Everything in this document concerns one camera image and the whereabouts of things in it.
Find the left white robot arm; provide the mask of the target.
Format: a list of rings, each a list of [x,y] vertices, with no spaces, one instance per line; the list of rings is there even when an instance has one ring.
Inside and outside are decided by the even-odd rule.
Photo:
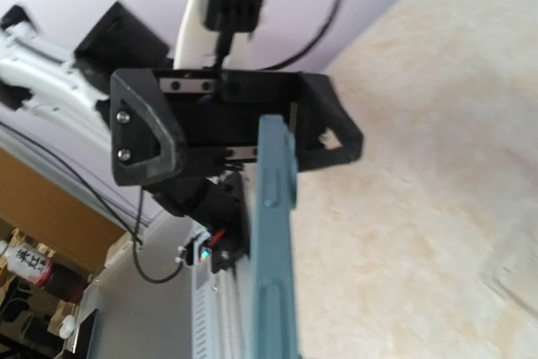
[[[26,10],[1,19],[1,103],[48,108],[109,152],[120,186],[140,186],[176,216],[203,221],[230,202],[211,178],[258,158],[261,118],[293,133],[302,172],[361,157],[363,136],[324,75],[173,66],[167,45],[122,3],[75,51],[43,40]]]

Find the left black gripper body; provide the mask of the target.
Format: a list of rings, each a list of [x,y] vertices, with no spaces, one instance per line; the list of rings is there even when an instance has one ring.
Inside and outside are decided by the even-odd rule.
[[[157,202],[175,216],[226,216],[240,208],[239,181],[214,183],[256,161],[259,119],[293,123],[302,97],[299,73],[159,70],[157,81],[187,142],[183,169],[157,187]]]

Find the teal-edged smartphone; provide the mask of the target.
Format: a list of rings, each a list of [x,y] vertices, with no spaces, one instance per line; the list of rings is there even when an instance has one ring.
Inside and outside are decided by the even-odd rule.
[[[297,177],[293,134],[282,116],[262,116],[251,219],[246,358],[300,357],[291,231]]]

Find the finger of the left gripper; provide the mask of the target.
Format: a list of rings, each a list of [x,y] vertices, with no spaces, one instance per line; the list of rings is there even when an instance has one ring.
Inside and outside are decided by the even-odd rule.
[[[148,186],[179,174],[187,140],[150,69],[118,69],[110,82],[113,178]]]
[[[361,158],[363,134],[323,74],[292,72],[297,101],[295,126],[298,170],[311,172]]]

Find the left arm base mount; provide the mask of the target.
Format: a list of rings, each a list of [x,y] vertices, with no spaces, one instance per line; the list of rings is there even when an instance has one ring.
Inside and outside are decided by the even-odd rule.
[[[202,246],[211,250],[211,271],[227,271],[250,250],[250,220],[243,178],[233,172],[217,183],[208,179],[193,183],[195,193],[182,200],[180,213],[208,231],[209,238]]]

